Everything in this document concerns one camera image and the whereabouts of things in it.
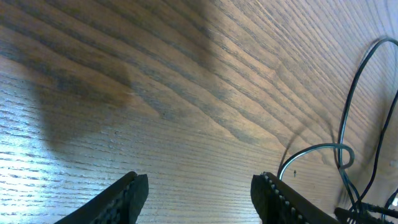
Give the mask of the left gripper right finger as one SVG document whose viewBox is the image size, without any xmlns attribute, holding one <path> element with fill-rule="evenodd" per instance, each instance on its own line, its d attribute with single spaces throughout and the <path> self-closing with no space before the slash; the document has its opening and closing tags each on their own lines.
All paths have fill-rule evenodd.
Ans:
<svg viewBox="0 0 398 224">
<path fill-rule="evenodd" d="M 270 172 L 252 177 L 251 200 L 263 223 L 338 223 Z"/>
</svg>

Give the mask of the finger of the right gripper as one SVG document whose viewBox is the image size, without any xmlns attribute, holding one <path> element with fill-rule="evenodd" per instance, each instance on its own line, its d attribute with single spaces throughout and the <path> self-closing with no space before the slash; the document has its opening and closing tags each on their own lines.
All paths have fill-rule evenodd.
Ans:
<svg viewBox="0 0 398 224">
<path fill-rule="evenodd" d="M 384 218 L 385 216 L 398 218 L 397 210 L 391 210 L 389 208 L 380 207 L 370 203 L 362 203 L 362 207 L 364 210 L 367 210 L 369 212 L 380 213 L 382 215 L 382 218 Z"/>
<path fill-rule="evenodd" d="M 350 212 L 343 208 L 336 208 L 334 214 L 340 223 L 357 223 L 357 224 L 388 224 L 391 223 L 384 218 L 376 218 L 369 211 L 363 210 L 363 213 Z"/>
</svg>

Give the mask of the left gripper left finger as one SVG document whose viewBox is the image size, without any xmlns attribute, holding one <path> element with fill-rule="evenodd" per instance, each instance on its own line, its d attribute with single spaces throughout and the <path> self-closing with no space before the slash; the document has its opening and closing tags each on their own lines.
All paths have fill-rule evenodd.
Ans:
<svg viewBox="0 0 398 224">
<path fill-rule="evenodd" d="M 148 176 L 131 171 L 58 223 L 135 223 L 148 194 Z"/>
</svg>

